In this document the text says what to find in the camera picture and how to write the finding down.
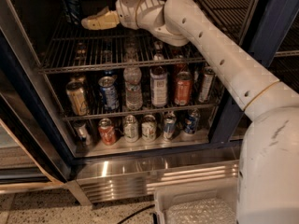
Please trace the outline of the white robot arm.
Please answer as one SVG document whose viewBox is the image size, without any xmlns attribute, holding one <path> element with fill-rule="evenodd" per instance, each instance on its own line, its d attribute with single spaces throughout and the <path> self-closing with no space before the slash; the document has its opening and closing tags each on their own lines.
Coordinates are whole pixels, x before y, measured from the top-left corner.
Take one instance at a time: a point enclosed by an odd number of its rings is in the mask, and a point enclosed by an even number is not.
<svg viewBox="0 0 299 224">
<path fill-rule="evenodd" d="M 193 43 L 251 124 L 239 160 L 238 224 L 299 224 L 299 94 L 217 28 L 193 0 L 117 0 L 81 22 L 121 24 L 163 42 Z"/>
</svg>

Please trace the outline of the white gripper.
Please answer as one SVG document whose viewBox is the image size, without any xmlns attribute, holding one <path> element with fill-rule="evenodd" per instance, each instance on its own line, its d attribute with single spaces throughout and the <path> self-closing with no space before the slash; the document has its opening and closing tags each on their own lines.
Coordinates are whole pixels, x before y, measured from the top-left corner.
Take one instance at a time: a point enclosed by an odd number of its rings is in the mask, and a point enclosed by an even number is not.
<svg viewBox="0 0 299 224">
<path fill-rule="evenodd" d="M 119 23 L 126 28 L 137 30 L 136 12 L 142 0 L 117 0 L 116 11 L 104 7 L 95 15 L 81 21 L 88 30 L 106 30 L 115 28 Z"/>
</svg>

